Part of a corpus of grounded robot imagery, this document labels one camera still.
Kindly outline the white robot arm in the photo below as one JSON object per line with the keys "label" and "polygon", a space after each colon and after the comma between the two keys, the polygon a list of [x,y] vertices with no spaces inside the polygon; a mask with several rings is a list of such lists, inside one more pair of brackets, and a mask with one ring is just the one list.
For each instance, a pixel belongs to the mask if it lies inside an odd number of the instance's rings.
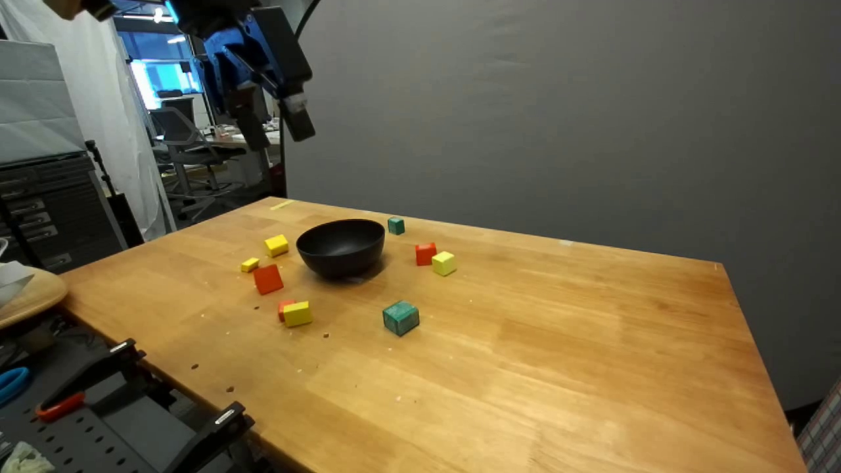
{"label": "white robot arm", "polygon": [[200,79],[218,119],[230,119],[254,149],[265,149],[265,116],[258,99],[272,95],[296,143],[315,127],[306,102],[314,69],[281,6],[258,0],[171,0],[184,33],[200,43]]}

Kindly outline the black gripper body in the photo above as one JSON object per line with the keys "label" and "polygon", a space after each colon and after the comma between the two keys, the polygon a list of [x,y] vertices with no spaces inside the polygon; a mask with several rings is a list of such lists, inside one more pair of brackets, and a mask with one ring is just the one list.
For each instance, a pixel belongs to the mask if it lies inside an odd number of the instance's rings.
{"label": "black gripper body", "polygon": [[258,43],[268,54],[275,95],[281,102],[286,128],[296,143],[306,143],[315,133],[306,98],[306,85],[314,79],[310,62],[281,7],[258,7],[254,20]]}

